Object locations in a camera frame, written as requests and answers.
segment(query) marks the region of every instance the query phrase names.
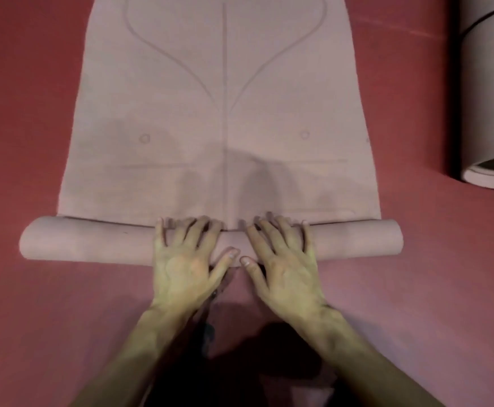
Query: rolled yoga mat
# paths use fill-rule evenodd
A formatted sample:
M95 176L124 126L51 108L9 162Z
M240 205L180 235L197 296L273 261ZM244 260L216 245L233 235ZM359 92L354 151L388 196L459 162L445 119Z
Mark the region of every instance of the rolled yoga mat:
M461 0L462 178L494 188L494 0Z
M293 228L301 236L301 230ZM398 254L403 247L402 232L394 220L320 224L311 228L320 260L386 256ZM40 217L24 231L20 252L36 260L151 265L154 232L152 227ZM166 240L173 233L166 230ZM239 248L242 255L257 257L245 232L225 231L219 236L211 264L228 246Z
M149 265L156 218L200 215L232 230L216 254L254 255L233 230L267 212L317 224L319 259L402 249L344 0L94 0L73 119L26 258Z

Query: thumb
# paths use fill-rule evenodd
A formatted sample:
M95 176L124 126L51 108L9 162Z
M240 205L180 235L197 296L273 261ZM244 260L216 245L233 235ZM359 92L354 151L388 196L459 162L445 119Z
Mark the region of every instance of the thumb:
M213 290L215 290L219 286L220 282L223 280L224 275L226 274L226 271L232 264L234 264L234 261L236 260L238 254L239 250L237 248L231 248L226 253L224 253L219 262L216 263L216 266L213 268L210 274L209 281L211 292L213 292Z
M268 288L266 278L264 277L264 274L262 274L262 270L260 269L260 266L258 265L256 260L250 257L243 256L241 257L241 259L239 259L239 261L249 273L249 276L251 277L258 296L262 299L267 297L270 290Z

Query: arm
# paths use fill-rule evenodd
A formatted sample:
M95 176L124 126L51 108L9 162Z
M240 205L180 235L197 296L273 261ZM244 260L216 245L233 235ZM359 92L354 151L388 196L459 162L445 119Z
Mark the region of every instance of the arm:
M254 226L247 229L254 251L266 268L266 277L256 260L241 258L260 298L338 371L364 405L441 407L327 304L318 279L309 226L302 224L302 242L286 219L276 220L277 227L267 220L260 221L273 249Z
M71 404L72 407L139 405L162 355L191 315L219 286L239 251L228 249L210 273L208 263L222 223L212 221L197 247L209 218L194 221L194 218L188 218L179 222L174 239L166 246L163 222L161 218L158 220L154 300L140 317L119 354L87 384Z

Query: floor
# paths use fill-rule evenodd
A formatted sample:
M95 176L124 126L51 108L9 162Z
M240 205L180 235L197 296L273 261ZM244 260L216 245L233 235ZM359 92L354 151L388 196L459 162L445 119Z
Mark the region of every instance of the floor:
M66 405L151 298L150 268L18 252L24 227L56 212L91 3L0 0L1 407ZM494 190L447 174L456 133L447 123L447 0L347 5L383 217L401 224L405 248L321 264L325 293L448 406L494 405ZM213 307L217 360L238 345L234 362L263 351L258 331L295 351L293 341L276 346L271 331L281 327L267 325L274 320L244 273ZM298 373L283 358L281 370L260 355L250 361L267 403L322 405L330 390L314 378L317 366Z

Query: hand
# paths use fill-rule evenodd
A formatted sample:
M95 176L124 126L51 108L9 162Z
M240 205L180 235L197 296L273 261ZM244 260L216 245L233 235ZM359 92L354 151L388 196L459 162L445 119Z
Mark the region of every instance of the hand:
M209 230L199 243L209 217L181 220L173 239L165 244L164 225L158 219L155 234L153 304L172 313L193 313L219 286L226 270L239 254L227 249L213 271L209 270L210 255L215 249L222 223L212 220Z
M293 327L308 320L326 304L318 279L312 234L304 221L305 243L284 217L277 217L278 228L268 220L260 226L271 241L273 250L254 225L247 228L247 236L266 268L266 278L251 257L240 261L249 273L258 296L269 308Z

